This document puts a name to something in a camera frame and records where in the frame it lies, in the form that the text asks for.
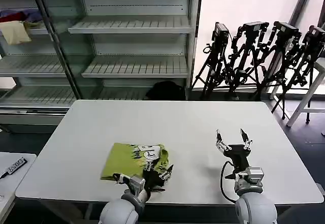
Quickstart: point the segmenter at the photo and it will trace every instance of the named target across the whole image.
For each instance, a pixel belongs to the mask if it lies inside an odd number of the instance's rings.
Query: green cloth
[[[162,144],[148,146],[114,143],[106,160],[101,180],[114,180],[114,173],[122,173],[129,177],[135,174],[142,176],[147,162],[158,157],[154,169],[162,173],[168,166],[168,152]]]

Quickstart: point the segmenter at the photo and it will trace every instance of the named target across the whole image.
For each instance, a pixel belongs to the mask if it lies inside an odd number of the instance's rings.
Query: white wall
[[[195,57],[193,79],[200,71],[207,55],[202,51],[207,43],[211,43],[211,35],[215,22],[221,22],[230,30],[232,36],[244,23],[263,21],[269,22],[269,32],[274,21],[289,22],[298,0],[202,0],[200,26]],[[230,54],[230,42],[226,57]],[[196,87],[203,87],[201,82]]]

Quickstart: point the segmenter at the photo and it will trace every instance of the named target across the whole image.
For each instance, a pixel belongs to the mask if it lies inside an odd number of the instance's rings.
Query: robotic hand
[[[154,170],[154,163],[149,162],[143,169],[143,178],[123,174],[113,174],[116,182],[126,184],[128,189],[121,199],[109,202],[102,210],[99,224],[135,224],[144,211],[152,191],[165,191],[161,188],[171,176],[173,165],[165,172]]]
[[[232,164],[226,162],[221,171],[220,187],[226,199],[235,203],[236,214],[240,224],[276,224],[277,211],[275,205],[263,194],[262,179],[264,173],[261,167],[251,167],[248,164],[252,140],[240,129],[244,144],[226,145],[222,141],[221,134],[217,130],[216,146],[224,156],[232,159]],[[235,193],[239,196],[237,201],[229,199],[222,188],[223,172],[230,163],[234,166],[233,173],[226,176],[226,179],[235,180]]]

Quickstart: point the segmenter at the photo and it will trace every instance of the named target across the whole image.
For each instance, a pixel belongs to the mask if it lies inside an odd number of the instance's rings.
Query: white stool
[[[295,112],[289,119],[287,126],[292,126],[300,113],[302,112],[310,112],[310,113],[324,113],[325,108],[305,108],[308,101],[311,99],[311,97],[314,95],[316,89],[318,86],[322,83],[324,77],[325,77],[325,58],[319,58],[316,62],[314,67],[319,71],[319,74],[317,75],[315,81],[310,86],[308,92],[301,100],[300,104],[296,108]]]

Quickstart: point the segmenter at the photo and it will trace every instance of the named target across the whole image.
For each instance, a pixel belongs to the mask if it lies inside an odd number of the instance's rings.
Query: black cord
[[[230,39],[232,40],[233,42],[233,37],[232,37],[232,34],[229,32],[229,36],[230,36]]]
[[[230,164],[230,165],[234,166],[234,164],[232,164],[230,161],[227,161],[227,162],[224,163],[224,165],[223,165],[223,167],[222,167],[222,170],[221,170],[220,188],[221,188],[222,195],[223,195],[227,200],[229,200],[230,202],[232,202],[232,203],[235,204],[236,201],[235,201],[235,200],[232,200],[232,199],[230,199],[230,198],[228,198],[228,196],[225,195],[225,193],[224,193],[224,191],[223,191],[223,172],[224,172],[224,169],[225,169],[225,167],[226,167],[227,164]]]

